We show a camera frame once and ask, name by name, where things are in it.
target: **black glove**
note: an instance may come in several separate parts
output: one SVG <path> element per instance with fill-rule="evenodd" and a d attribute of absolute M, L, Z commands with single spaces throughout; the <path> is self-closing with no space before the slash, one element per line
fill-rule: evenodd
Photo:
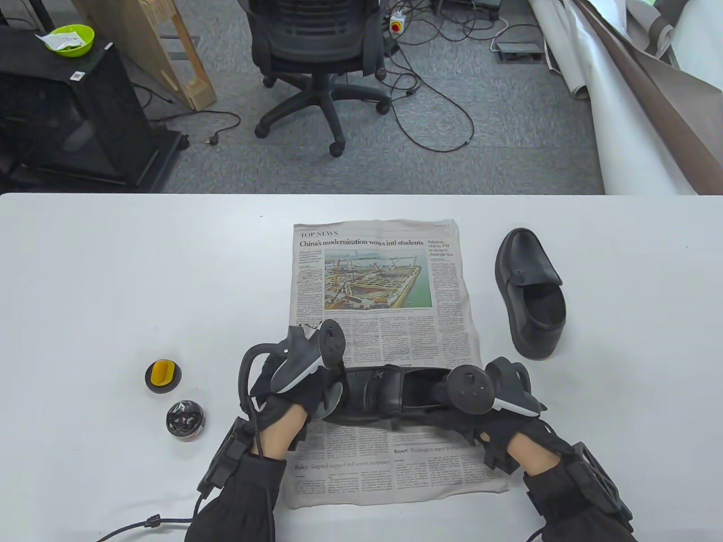
<path fill-rule="evenodd" d="M 454 407 L 435 410 L 427 415 L 427 424 L 448 431 L 457 431 L 467 442 L 480 441 L 487 433 L 489 442 L 500 449 L 507 449 L 510 440 L 522 427 L 538 418 L 515 414 L 509 410 L 491 410 L 487 414 L 473 416 Z"/>
<path fill-rule="evenodd" d="M 481 442 L 484 447 L 484 464 L 491 469 L 499 468 L 502 472 L 512 474 L 520 465 L 507 453 L 507 446 L 520 430 L 538 420 L 539 416 L 522 416 L 509 410 L 491 410 L 473 416 L 449 407 L 429 413 L 427 425 L 457 431 L 472 446 L 475 441 Z M 482 440 L 482 433 L 487 434 L 489 441 Z"/>
<path fill-rule="evenodd" d="M 270 391 L 271 377 L 283 362 L 284 358 L 281 356 L 269 354 L 261 369 L 261 375 L 249 393 L 251 397 L 256 398 L 259 406 L 266 403 L 266 406 L 257 415 L 260 431 L 280 420 L 293 404 L 301 405 L 309 416 L 313 416 L 319 408 L 319 404 L 325 400 L 329 386 L 337 379 L 333 372 L 318 369 L 288 392 L 272 394 Z"/>

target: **wrist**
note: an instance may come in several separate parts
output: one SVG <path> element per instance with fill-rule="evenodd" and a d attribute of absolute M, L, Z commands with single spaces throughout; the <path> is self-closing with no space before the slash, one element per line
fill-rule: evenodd
<path fill-rule="evenodd" d="M 507 453 L 529 476 L 545 473 L 560 464 L 560 456 L 543 448 L 528 436 L 517 433 L 507 446 Z"/>
<path fill-rule="evenodd" d="M 285 458 L 288 447 L 304 428 L 307 418 L 308 414 L 302 406 L 292 405 L 281 419 L 261 431 L 259 438 L 263 456 L 276 460 Z M 251 453 L 259 453 L 256 442 L 251 448 Z"/>

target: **chair base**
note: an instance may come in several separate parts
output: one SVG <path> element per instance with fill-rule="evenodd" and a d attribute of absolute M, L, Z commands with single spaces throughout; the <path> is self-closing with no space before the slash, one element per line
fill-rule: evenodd
<path fill-rule="evenodd" d="M 264 77 L 264 86 L 266 88 L 271 88 L 276 80 L 280 79 L 298 88 L 301 92 L 281 102 L 261 117 L 259 124 L 254 130 L 256 137 L 263 138 L 268 136 L 271 125 L 279 119 L 283 119 L 285 116 L 289 116 L 309 106 L 319 106 L 334 136 L 334 143 L 329 145 L 329 153 L 334 158 L 340 157 L 344 152 L 346 140 L 344 139 L 344 132 L 341 129 L 341 123 L 334 108 L 334 102 L 337 100 L 376 102 L 377 112 L 381 115 L 386 115 L 389 112 L 392 100 L 389 95 L 382 90 L 362 87 L 361 85 L 338 84 L 335 81 L 336 78 L 337 75 L 329 74 L 313 74 L 311 77 L 295 74 L 274 74 L 273 77 Z"/>

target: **cable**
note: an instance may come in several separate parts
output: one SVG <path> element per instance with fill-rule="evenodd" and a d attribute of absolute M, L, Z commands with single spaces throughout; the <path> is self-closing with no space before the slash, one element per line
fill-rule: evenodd
<path fill-rule="evenodd" d="M 24 23 L 33 27 L 36 32 L 40 32 L 40 28 L 34 23 L 22 17 L 3 17 L 6 21 L 23 21 Z"/>
<path fill-rule="evenodd" d="M 142 107 L 143 107 L 144 109 L 146 109 L 146 108 L 150 105 L 150 103 L 153 101 L 153 96 L 157 96 L 159 99 L 163 100 L 163 101 L 166 102 L 166 103 L 175 103 L 175 102 L 174 102 L 173 100 L 171 100 L 170 98 L 164 98 L 163 96 L 161 96 L 160 94 L 158 94 L 158 93 L 157 93 L 156 91 L 154 91 L 153 89 L 150 89 L 150 88 L 148 88 L 148 87 L 145 87 L 145 86 L 143 86 L 143 85 L 139 85 L 138 83 L 133 83 L 133 82 L 131 82 L 131 85 L 133 85 L 133 87 L 135 87 L 135 88 L 141 88 L 141 89 L 145 90 L 145 91 L 148 93 L 148 101 L 147 101 L 145 104 L 142 105 Z"/>
<path fill-rule="evenodd" d="M 169 115 L 161 117 L 160 119 L 151 119 L 149 122 L 168 122 L 172 121 L 174 119 L 180 119 L 181 117 L 185 116 L 193 116 L 193 115 L 200 115 L 202 113 L 214 113 L 216 115 L 231 115 L 236 119 L 236 122 L 230 126 L 226 126 L 225 128 L 221 128 L 219 130 L 216 130 L 213 132 L 213 135 L 210 136 L 207 140 L 205 140 L 205 143 L 207 145 L 218 145 L 218 135 L 221 132 L 225 132 L 226 130 L 233 130 L 234 128 L 237 128 L 241 124 L 241 117 L 236 115 L 235 113 L 232 113 L 231 111 L 214 111 L 213 109 L 204 109 L 203 111 L 186 111 L 184 113 L 177 113 L 176 115 Z"/>
<path fill-rule="evenodd" d="M 411 141 L 412 143 L 414 143 L 417 147 L 420 147 L 420 148 L 422 148 L 422 149 L 424 149 L 424 150 L 429 150 L 429 151 L 431 151 L 431 152 L 438 152 L 438 153 L 440 153 L 440 154 L 447 154 L 447 153 L 449 153 L 449 152 L 455 152 L 456 150 L 460 150 L 462 147 L 465 147 L 466 145 L 469 145 L 469 143 L 472 141 L 472 138 L 474 137 L 474 121 L 472 120 L 472 117 L 470 116 L 470 114 L 467 113 L 467 111 L 465 110 L 465 108 L 462 107 L 462 106 L 460 106 L 460 105 L 459 105 L 457 102 L 455 102 L 452 98 L 449 98 L 447 95 L 445 95 L 444 93 L 440 92 L 439 90 L 437 90 L 436 88 L 434 88 L 433 86 L 431 86 L 428 82 L 426 82 L 426 81 L 424 80 L 424 78 L 423 78 L 420 74 L 418 74 L 418 73 L 414 70 L 414 68 L 411 67 L 411 62 L 409 62 L 409 59 L 407 58 L 406 54 L 404 53 L 404 50 L 403 50 L 401 47 L 399 47 L 399 54 L 402 55 L 402 57 L 404 58 L 404 61 L 407 63 L 407 66 L 400 66 L 399 64 L 397 64 L 396 62 L 394 62 L 394 59 L 392 59 L 392 58 L 390 58 L 390 60 L 391 60 L 392 64 L 394 64 L 394 65 L 397 66 L 398 68 L 408 70 L 408 73 L 399 74 L 399 75 L 397 76 L 396 81 L 395 81 L 395 82 L 391 85 L 391 87 L 390 87 L 390 88 L 391 88 L 390 95 L 391 95 L 391 97 L 392 97 L 392 113 L 394 113 L 394 119 L 396 120 L 397 125 L 399 126 L 399 129 L 402 131 L 402 133 L 407 137 L 407 139 L 409 139 L 409 141 Z M 398 85 L 399 81 L 400 81 L 403 77 L 413 77 L 413 78 L 414 78 L 414 81 L 415 81 L 414 86 L 413 86 L 413 87 L 408 87 L 408 88 L 406 88 L 406 89 L 399 88 L 397 85 Z M 408 98 L 409 96 L 412 96 L 412 95 L 413 95 L 414 93 L 416 93 L 416 91 L 417 91 L 419 88 L 421 88 L 422 86 L 425 86 L 425 87 L 429 88 L 432 92 L 434 92 L 435 94 L 437 94 L 437 95 L 441 96 L 442 98 L 444 98 L 446 101 L 448 101 L 448 102 L 451 103 L 453 106 L 455 106 L 457 109 L 459 109 L 459 111 L 462 111 L 462 113 L 464 114 L 464 116 L 467 117 L 467 120 L 469 121 L 469 124 L 470 124 L 471 131 L 470 131 L 469 137 L 468 137 L 464 142 L 462 142 L 462 143 L 460 143 L 459 145 L 457 145 L 456 147 L 452 147 L 452 148 L 450 148 L 450 149 L 435 149 L 435 148 L 433 148 L 433 147 L 428 147 L 427 145 L 423 145 L 422 143 L 420 143 L 419 141 L 417 141 L 416 139 L 414 139 L 414 138 L 409 134 L 409 132 L 407 132 L 407 131 L 404 129 L 404 126 L 402 126 L 402 123 L 401 123 L 401 121 L 399 120 L 399 115 L 397 114 L 397 110 L 396 110 L 396 107 L 395 107 L 395 105 L 394 105 L 394 102 L 396 102 L 397 100 L 400 100 L 400 99 L 403 99 L 403 98 Z M 399 97 L 397 97 L 397 98 L 394 98 L 394 91 L 395 91 L 395 90 L 405 90 L 405 94 L 404 94 L 403 96 L 399 96 Z"/>
<path fill-rule="evenodd" d="M 494 23 L 494 22 L 489 21 L 488 19 L 483 18 L 481 15 L 478 15 L 477 8 L 476 8 L 476 5 L 475 5 L 474 2 L 471 2 L 471 4 L 472 4 L 472 12 L 473 12 L 473 16 L 472 16 L 472 17 L 468 18 L 467 20 L 460 21 L 460 20 L 454 19 L 453 17 L 451 17 L 450 15 L 447 15 L 447 14 L 444 13 L 444 12 L 441 12 L 440 15 L 441 15 L 441 17 L 442 17 L 442 22 L 441 22 L 441 24 L 440 24 L 439 26 L 437 26 L 437 24 L 435 24 L 433 21 L 430 21 L 430 20 L 427 20 L 427 19 L 414 19 L 414 14 L 417 13 L 417 12 L 419 12 L 419 13 L 432 13 L 432 9 L 431 9 L 431 7 L 430 7 L 429 5 L 427 5 L 427 6 L 425 6 L 425 7 L 420 7 L 420 4 L 422 4 L 422 2 L 424 2 L 424 0 L 421 0 L 421 1 L 418 2 L 417 4 L 414 4 L 414 5 L 409 6 L 408 10 L 404 13 L 406 16 L 408 16 L 408 21 L 407 21 L 407 23 L 406 23 L 404 32 L 402 32 L 402 33 L 398 36 L 398 38 L 400 38 L 404 33 L 406 33 L 406 32 L 408 31 L 408 29 L 409 29 L 410 26 L 411 26 L 411 23 L 412 23 L 413 21 L 415 21 L 415 20 L 416 20 L 416 21 L 419 21 L 419 22 L 424 22 L 424 23 L 428 24 L 429 26 L 431 26 L 432 28 L 434 28 L 437 32 L 436 32 L 431 38 L 428 38 L 428 39 L 423 40 L 423 41 L 419 41 L 419 42 L 415 42 L 415 43 L 410 43 L 410 42 L 403 42 L 403 41 L 398 40 L 398 43 L 400 43 L 400 44 L 402 44 L 402 45 L 408 45 L 408 46 L 419 46 L 419 45 L 424 45 L 425 43 L 429 43 L 430 41 L 433 41 L 433 40 L 436 39 L 436 38 L 442 38 L 443 40 L 449 41 L 449 42 L 451 42 L 451 43 L 460 43 L 460 42 L 465 41 L 465 40 L 468 40 L 468 39 L 469 39 L 469 40 L 473 40 L 473 41 L 488 41 L 488 40 L 491 40 L 491 39 L 494 38 L 494 36 L 488 36 L 488 37 L 485 37 L 485 38 L 475 38 L 475 37 L 473 36 L 473 33 L 475 33 L 475 32 L 485 31 L 485 30 L 491 30 L 492 28 L 495 27 L 495 23 Z M 390 8 L 389 13 L 392 13 L 392 12 L 394 12 L 395 10 L 397 10 L 400 5 L 401 5 L 401 6 L 403 6 L 403 5 L 409 5 L 410 3 L 411 3 L 411 0 L 400 0 L 400 1 L 398 1 L 396 4 L 394 4 L 394 6 L 392 6 L 392 8 Z M 462 38 L 452 38 L 452 37 L 446 35 L 446 34 L 442 31 L 442 28 L 444 27 L 444 24 L 445 24 L 445 22 L 447 22 L 447 21 L 448 21 L 448 22 L 452 22 L 452 23 L 454 23 L 454 24 L 456 24 L 456 25 L 460 25 L 460 26 L 462 27 L 462 29 L 463 29 L 463 37 L 462 37 Z M 485 26 L 485 27 L 483 27 L 483 28 L 478 28 L 478 27 L 476 26 L 476 22 L 477 22 L 477 21 L 485 21 L 485 22 L 489 23 L 489 26 Z"/>
<path fill-rule="evenodd" d="M 492 41 L 489 42 L 489 52 L 499 53 L 500 48 L 497 47 L 495 49 L 495 42 L 497 41 L 497 38 L 499 38 L 502 34 L 507 32 L 511 28 L 518 28 L 520 26 L 530 26 L 530 27 L 534 27 L 534 28 L 540 28 L 540 25 L 533 23 L 533 22 L 521 22 L 516 25 L 511 25 L 510 23 L 507 23 L 507 26 L 505 28 L 501 29 L 497 34 L 495 34 L 495 36 L 492 38 Z"/>
<path fill-rule="evenodd" d="M 540 529 L 536 530 L 534 533 L 532 533 L 532 536 L 530 538 L 528 538 L 526 540 L 526 542 L 532 542 L 535 538 L 540 536 L 542 534 L 542 529 L 544 529 L 544 527 L 540 528 Z"/>
<path fill-rule="evenodd" d="M 273 343 L 262 343 L 260 345 L 252 346 L 244 354 L 244 357 L 241 359 L 241 366 L 239 367 L 239 404 L 241 406 L 241 410 L 248 414 L 249 420 L 254 425 L 254 441 L 256 442 L 258 455 L 262 459 L 264 457 L 264 450 L 261 448 L 261 432 L 259 431 L 259 418 L 257 417 L 258 411 L 254 407 L 251 397 L 249 396 L 249 375 L 251 372 L 251 365 L 254 363 L 256 357 L 261 354 L 274 353 L 278 350 L 279 345 Z M 266 488 L 266 515 L 269 526 L 269 542 L 274 542 L 276 540 L 276 526 L 273 521 L 273 505 L 271 490 L 269 488 Z"/>
<path fill-rule="evenodd" d="M 161 517 L 159 514 L 153 515 L 146 519 L 146 521 L 139 521 L 138 523 L 131 523 L 130 525 L 126 525 L 125 527 L 121 527 L 119 529 L 115 529 L 112 533 L 108 533 L 107 535 L 103 536 L 102 538 L 99 538 L 97 542 L 106 542 L 106 540 L 113 538 L 115 535 L 119 535 L 121 533 L 125 533 L 127 530 L 131 529 L 138 529 L 138 527 L 146 527 L 146 528 L 156 528 L 162 525 L 163 523 L 176 523 L 176 524 L 186 524 L 191 523 L 196 516 L 198 515 L 198 508 L 201 505 L 201 501 L 203 500 L 202 496 L 199 496 L 198 500 L 196 501 L 196 506 L 193 509 L 193 516 L 192 517 Z"/>

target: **wooden frame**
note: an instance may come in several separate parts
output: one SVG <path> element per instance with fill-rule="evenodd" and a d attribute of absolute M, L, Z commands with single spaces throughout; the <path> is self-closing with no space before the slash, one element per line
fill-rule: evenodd
<path fill-rule="evenodd" d="M 188 107 L 200 111 L 216 101 L 216 93 L 174 0 L 72 1 L 97 33 L 113 41 Z M 196 78 L 187 85 L 181 83 L 158 34 L 158 27 L 168 20 L 176 28 L 196 73 Z"/>

